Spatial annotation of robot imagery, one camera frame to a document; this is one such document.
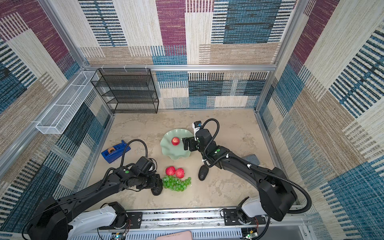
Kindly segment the red fake apple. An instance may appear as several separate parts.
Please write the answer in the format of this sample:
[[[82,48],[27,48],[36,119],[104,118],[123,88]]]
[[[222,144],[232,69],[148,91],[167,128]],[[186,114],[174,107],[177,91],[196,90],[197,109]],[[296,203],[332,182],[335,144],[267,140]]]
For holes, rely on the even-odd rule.
[[[179,144],[180,144],[180,139],[178,137],[173,137],[172,138],[172,145],[178,146]]]
[[[178,179],[183,179],[185,177],[185,171],[183,168],[179,168],[175,171],[175,176],[178,178]]]
[[[176,169],[175,167],[168,167],[166,168],[166,175],[167,176],[174,176],[176,174]]]

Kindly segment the dark fake avocado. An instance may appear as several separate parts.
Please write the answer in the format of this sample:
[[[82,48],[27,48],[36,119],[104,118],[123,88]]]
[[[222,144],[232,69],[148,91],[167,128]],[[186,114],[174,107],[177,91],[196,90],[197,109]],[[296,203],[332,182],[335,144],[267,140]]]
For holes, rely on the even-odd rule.
[[[205,165],[201,166],[198,172],[198,178],[200,181],[204,181],[209,173],[209,168]]]
[[[151,192],[154,196],[159,196],[163,191],[163,184],[160,183],[156,187],[151,188]]]

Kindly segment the green fake grape bunch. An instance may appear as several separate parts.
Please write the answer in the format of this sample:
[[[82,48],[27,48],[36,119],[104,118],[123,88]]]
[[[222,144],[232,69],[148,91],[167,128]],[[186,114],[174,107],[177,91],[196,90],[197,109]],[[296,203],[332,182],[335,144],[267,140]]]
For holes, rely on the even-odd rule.
[[[185,191],[191,185],[191,180],[191,178],[181,180],[173,176],[166,176],[162,179],[164,188],[176,192]]]

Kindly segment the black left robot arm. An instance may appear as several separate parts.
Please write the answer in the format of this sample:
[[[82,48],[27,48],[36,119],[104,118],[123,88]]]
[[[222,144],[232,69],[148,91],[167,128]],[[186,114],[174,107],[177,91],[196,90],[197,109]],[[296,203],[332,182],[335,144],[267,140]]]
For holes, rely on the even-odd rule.
[[[85,210],[103,199],[124,190],[140,192],[150,189],[154,196],[161,194],[163,183],[157,174],[158,164],[148,154],[140,157],[136,163],[117,168],[109,168],[97,183],[65,197],[49,197],[39,203],[34,215],[22,228],[25,240],[69,240],[85,232],[76,224],[76,218]]]

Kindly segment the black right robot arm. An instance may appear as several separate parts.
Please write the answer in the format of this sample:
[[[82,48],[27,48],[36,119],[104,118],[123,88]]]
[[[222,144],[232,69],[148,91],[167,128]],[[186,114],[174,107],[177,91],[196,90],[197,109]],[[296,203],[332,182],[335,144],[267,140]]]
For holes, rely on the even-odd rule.
[[[256,188],[258,197],[244,198],[236,208],[241,224],[249,224],[256,216],[267,216],[280,222],[286,214],[302,214],[310,210],[312,199],[303,187],[290,181],[277,167],[272,170],[260,167],[237,156],[230,149],[217,145],[215,138],[219,130],[212,135],[205,128],[209,122],[219,125],[218,120],[213,118],[204,123],[193,123],[194,135],[183,138],[184,149],[201,153],[203,165],[198,173],[200,181],[205,180],[210,168],[217,167],[237,175]]]

